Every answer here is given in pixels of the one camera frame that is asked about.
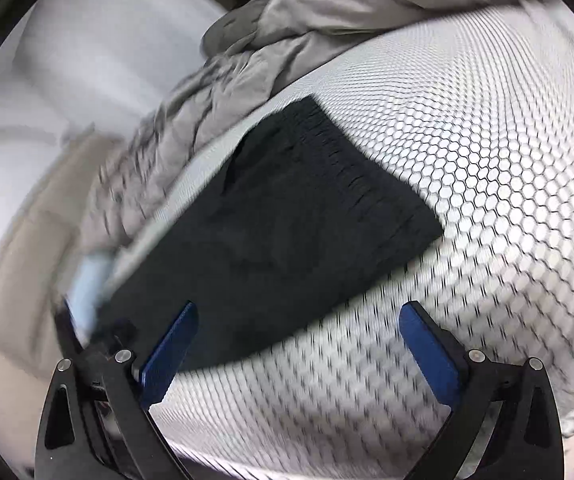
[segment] black fabric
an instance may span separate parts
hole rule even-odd
[[[99,327],[149,326],[190,300],[200,329],[181,369],[224,364],[320,319],[441,234],[423,200],[305,98],[247,133]]]

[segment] white and black patterned cloth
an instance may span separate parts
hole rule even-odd
[[[574,17],[487,9],[362,44],[211,145],[123,255],[120,282],[253,124],[313,94],[436,211],[444,238],[305,332],[179,375],[151,413],[183,456],[248,479],[401,478],[448,409],[397,330],[420,301],[467,348],[545,363],[574,433]]]

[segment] gray comforter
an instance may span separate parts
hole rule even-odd
[[[383,31],[448,12],[520,0],[253,0],[219,20],[212,56],[145,118],[93,186],[81,232],[85,251],[127,246],[187,162],[287,85]]]

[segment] metal pin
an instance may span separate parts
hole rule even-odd
[[[116,352],[114,359],[117,363],[126,363],[132,358],[132,352],[130,350],[119,350]]]
[[[69,359],[61,359],[60,361],[58,361],[58,364],[56,365],[56,369],[59,372],[64,372],[70,366],[72,366],[72,362]]]
[[[544,367],[542,361],[536,357],[529,359],[529,366],[531,366],[534,370],[542,370]]]
[[[468,355],[469,359],[475,363],[481,363],[486,359],[486,356],[480,350],[470,350]]]

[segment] blue gripper pad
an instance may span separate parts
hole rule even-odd
[[[141,406],[145,410],[163,400],[196,332],[198,309],[189,302],[142,367]]]
[[[410,303],[402,306],[398,326],[436,400],[454,409],[460,400],[460,381],[445,349]]]

